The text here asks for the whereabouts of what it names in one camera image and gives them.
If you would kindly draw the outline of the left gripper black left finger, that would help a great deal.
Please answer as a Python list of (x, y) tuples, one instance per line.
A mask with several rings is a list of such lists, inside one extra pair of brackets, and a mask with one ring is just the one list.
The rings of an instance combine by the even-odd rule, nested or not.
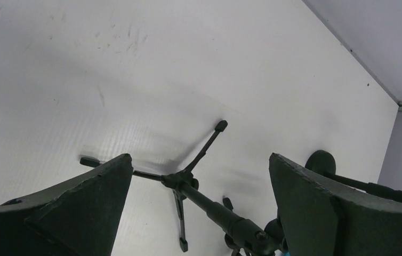
[(110, 255), (132, 179), (121, 154), (0, 205), (0, 255)]

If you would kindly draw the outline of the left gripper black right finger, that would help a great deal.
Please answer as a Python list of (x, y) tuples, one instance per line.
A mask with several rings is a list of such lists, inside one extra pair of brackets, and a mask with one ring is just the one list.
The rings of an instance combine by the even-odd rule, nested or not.
[(402, 255), (402, 203), (312, 172), (273, 153), (277, 217), (269, 232), (290, 255)]

